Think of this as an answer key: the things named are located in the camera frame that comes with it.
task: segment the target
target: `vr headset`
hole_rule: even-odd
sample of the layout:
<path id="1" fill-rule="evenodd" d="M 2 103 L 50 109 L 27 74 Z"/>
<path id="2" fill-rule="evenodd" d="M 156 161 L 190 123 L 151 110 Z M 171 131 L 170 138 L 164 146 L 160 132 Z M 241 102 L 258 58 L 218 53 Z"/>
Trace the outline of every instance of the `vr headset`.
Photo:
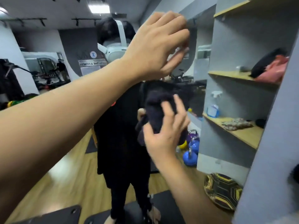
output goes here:
<path id="1" fill-rule="evenodd" d="M 118 41 L 104 42 L 103 45 L 105 45 L 106 43 L 106 47 L 99 43 L 97 44 L 97 48 L 105 54 L 105 58 L 108 61 L 108 63 L 111 63 L 112 61 L 121 58 L 125 54 L 129 44 L 129 41 L 127 44 L 123 23 L 119 20 L 115 20 L 115 22 L 118 26 L 118 31 L 121 39 L 120 43 Z"/>

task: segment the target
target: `round logo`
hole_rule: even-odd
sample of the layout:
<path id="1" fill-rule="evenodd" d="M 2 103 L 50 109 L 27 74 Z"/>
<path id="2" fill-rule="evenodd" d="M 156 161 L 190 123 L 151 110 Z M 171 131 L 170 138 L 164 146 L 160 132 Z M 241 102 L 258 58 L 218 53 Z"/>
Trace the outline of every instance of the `round logo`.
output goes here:
<path id="1" fill-rule="evenodd" d="M 95 59 L 97 58 L 97 53 L 95 51 L 90 52 L 90 56 Z"/>

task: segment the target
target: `wooden shelf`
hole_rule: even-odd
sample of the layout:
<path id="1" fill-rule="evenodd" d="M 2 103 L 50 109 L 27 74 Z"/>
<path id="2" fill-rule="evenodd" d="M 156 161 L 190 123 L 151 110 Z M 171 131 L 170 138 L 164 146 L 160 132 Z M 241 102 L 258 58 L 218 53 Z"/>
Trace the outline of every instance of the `wooden shelf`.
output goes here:
<path id="1" fill-rule="evenodd" d="M 275 13 L 284 6 L 291 6 L 299 3 L 299 0 L 246 0 L 214 15 L 214 17 L 227 14 L 258 14 L 269 15 Z"/>
<path id="2" fill-rule="evenodd" d="M 249 75 L 251 72 L 237 72 L 237 71 L 209 71 L 210 75 L 220 75 L 224 77 L 230 77 L 235 79 L 243 79 L 254 81 Z"/>
<path id="3" fill-rule="evenodd" d="M 214 122 L 215 124 L 217 124 L 221 128 L 223 128 L 222 124 L 221 124 L 222 122 L 231 121 L 233 119 L 233 118 L 229 118 L 229 117 L 211 118 L 211 117 L 208 117 L 206 113 L 203 113 L 203 116 L 205 118 L 207 118 L 208 120 Z M 262 137 L 264 129 L 256 126 L 254 122 L 252 122 L 252 124 L 253 124 L 253 127 L 243 129 L 243 130 L 227 131 L 224 128 L 223 129 L 225 131 L 229 132 L 230 134 L 234 135 L 235 137 L 237 137 L 241 141 L 245 142 L 249 146 L 253 147 L 254 149 L 257 149 L 257 147 L 260 143 L 260 139 Z"/>

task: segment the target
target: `yellow kettlebell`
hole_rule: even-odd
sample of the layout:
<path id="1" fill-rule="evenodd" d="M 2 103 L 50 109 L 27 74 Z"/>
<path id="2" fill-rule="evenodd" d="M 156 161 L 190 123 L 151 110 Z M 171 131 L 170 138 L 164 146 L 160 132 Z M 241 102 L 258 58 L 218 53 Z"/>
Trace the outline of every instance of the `yellow kettlebell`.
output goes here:
<path id="1" fill-rule="evenodd" d="M 188 145 L 188 144 L 187 144 L 187 141 L 185 141 L 184 144 L 179 145 L 179 148 L 180 148 L 180 149 L 185 149 L 185 148 L 187 148 L 187 145 Z"/>

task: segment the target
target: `black mat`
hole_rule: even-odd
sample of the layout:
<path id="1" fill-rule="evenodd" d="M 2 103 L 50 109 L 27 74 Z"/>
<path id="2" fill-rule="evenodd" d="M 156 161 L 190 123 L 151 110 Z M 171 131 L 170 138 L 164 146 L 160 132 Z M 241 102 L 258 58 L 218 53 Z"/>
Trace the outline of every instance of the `black mat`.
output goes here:
<path id="1" fill-rule="evenodd" d="M 152 161 L 152 159 L 150 160 L 150 173 L 151 174 L 159 173 L 159 170 L 156 167 L 155 163 Z"/>
<path id="2" fill-rule="evenodd" d="M 14 224 L 78 224 L 81 206 L 75 205 Z"/>
<path id="3" fill-rule="evenodd" d="M 93 137 L 91 136 L 85 154 L 92 152 L 97 152 L 97 147 L 95 147 L 95 142 L 93 140 Z"/>
<path id="4" fill-rule="evenodd" d="M 161 212 L 160 224 L 185 224 L 170 191 L 154 195 L 154 206 Z M 127 224 L 144 224 L 141 209 L 137 201 L 125 205 Z M 88 217 L 84 224 L 103 224 L 110 215 L 110 210 Z"/>

